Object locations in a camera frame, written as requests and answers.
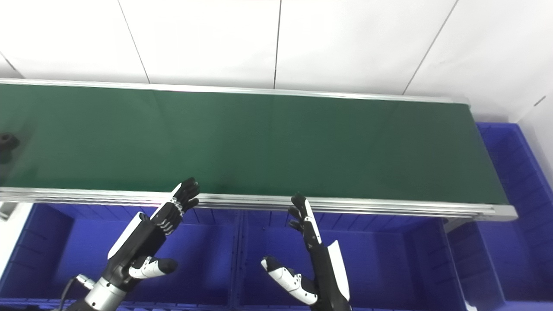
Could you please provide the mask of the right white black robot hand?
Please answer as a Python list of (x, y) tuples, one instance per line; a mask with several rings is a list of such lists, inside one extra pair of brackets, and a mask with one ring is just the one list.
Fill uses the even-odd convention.
[(289, 226), (302, 234), (310, 256), (313, 280), (286, 267), (273, 256), (265, 256), (261, 266), (265, 272), (298, 301), (312, 311), (351, 311), (350, 288), (338, 240), (330, 245), (321, 234), (309, 200), (301, 193), (291, 198), (288, 213), (294, 217)]

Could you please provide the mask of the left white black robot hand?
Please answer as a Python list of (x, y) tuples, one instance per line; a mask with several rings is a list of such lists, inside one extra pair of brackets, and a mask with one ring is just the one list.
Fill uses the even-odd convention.
[(158, 258), (156, 253), (182, 223), (184, 214), (199, 203), (199, 192), (195, 178), (188, 178), (175, 187), (152, 216), (137, 213), (109, 251), (102, 279), (130, 292), (143, 279), (174, 272), (176, 260)]

